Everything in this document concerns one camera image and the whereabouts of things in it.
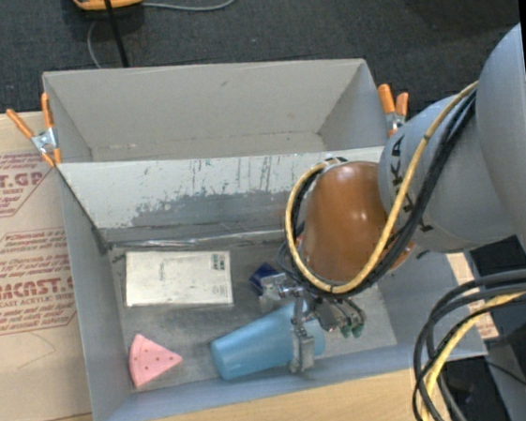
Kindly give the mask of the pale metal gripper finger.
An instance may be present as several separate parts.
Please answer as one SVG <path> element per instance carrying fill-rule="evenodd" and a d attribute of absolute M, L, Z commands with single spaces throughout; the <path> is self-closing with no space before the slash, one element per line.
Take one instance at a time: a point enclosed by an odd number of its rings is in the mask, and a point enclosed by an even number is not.
<path fill-rule="evenodd" d="M 298 338 L 308 336 L 305 324 L 304 316 L 304 302 L 303 296 L 296 295 L 293 299 L 293 311 L 291 315 L 291 325 L 293 326 L 293 332 Z"/>
<path fill-rule="evenodd" d="M 313 336 L 294 334 L 292 342 L 293 357 L 288 365 L 290 372 L 297 374 L 311 369 L 315 362 Z"/>

